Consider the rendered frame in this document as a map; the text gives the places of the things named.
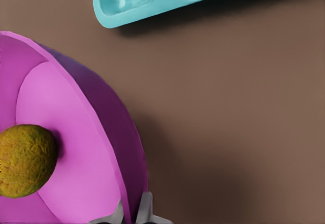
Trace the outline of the greenish orange fruit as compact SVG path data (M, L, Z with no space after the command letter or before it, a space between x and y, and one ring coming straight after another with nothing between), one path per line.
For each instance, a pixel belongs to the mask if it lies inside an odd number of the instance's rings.
M0 133L0 196L16 199L40 190L58 160L54 135L39 125L21 124Z

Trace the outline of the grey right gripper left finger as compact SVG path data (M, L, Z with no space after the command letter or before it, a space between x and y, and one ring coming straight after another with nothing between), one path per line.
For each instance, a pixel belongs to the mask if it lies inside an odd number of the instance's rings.
M122 200L118 202L116 209L112 214L98 219L94 219L88 224L124 224Z

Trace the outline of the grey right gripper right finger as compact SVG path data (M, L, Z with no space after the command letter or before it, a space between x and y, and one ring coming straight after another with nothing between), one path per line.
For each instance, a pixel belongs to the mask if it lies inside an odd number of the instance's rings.
M153 214L153 195L148 191L142 194L136 224L173 224L173 222Z

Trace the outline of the pink round plate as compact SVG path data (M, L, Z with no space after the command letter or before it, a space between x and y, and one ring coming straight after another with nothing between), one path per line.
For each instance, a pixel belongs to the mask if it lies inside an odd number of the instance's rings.
M39 191L0 197L0 224L86 224L118 204L126 222L136 221L148 173L139 134L117 94L73 59L0 31L0 132L17 124L52 131L59 157Z

